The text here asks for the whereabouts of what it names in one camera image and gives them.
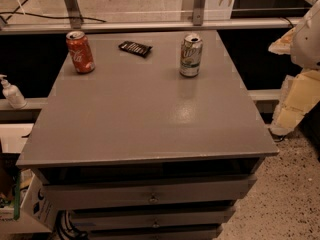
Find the floor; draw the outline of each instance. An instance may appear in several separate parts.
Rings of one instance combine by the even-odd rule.
[[[137,15],[134,12],[141,8],[150,8],[152,11],[174,11],[166,8],[180,10],[182,0],[139,0],[135,4],[131,1],[131,12],[127,0],[79,0],[79,3],[87,17],[109,17],[113,14],[114,21],[135,21],[137,18],[144,21],[158,19],[160,14]],[[0,8],[5,11],[15,10],[18,5],[16,0],[0,0]],[[100,12],[109,11],[107,14],[95,13],[97,7],[101,8]],[[24,9],[40,14],[67,15],[63,0],[29,0]],[[168,15],[161,19],[172,20],[176,17],[175,13]],[[66,20],[16,15],[8,22],[60,23]],[[218,240],[320,239],[320,163],[317,160],[320,152],[299,129],[277,145],[279,155],[267,158],[258,169],[257,183],[244,199],[236,203],[237,211],[223,225]],[[0,239],[25,240],[31,239],[31,236],[0,234]]]

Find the pump bottle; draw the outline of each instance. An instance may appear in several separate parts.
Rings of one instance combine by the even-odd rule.
[[[8,80],[4,79],[6,75],[0,75],[1,84],[3,86],[3,95],[8,100],[9,104],[16,109],[23,108],[27,101],[24,99],[22,93],[17,86],[10,84]]]

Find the box with items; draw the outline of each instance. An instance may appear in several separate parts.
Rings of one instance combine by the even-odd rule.
[[[0,125],[0,232],[51,232],[57,211],[42,194],[41,181],[16,161],[33,124]]]

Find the table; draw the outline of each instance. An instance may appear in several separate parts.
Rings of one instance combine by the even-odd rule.
[[[90,239],[212,239],[277,154],[218,33],[197,33],[195,78],[179,74],[182,31],[88,35],[96,69],[62,66],[17,165]]]

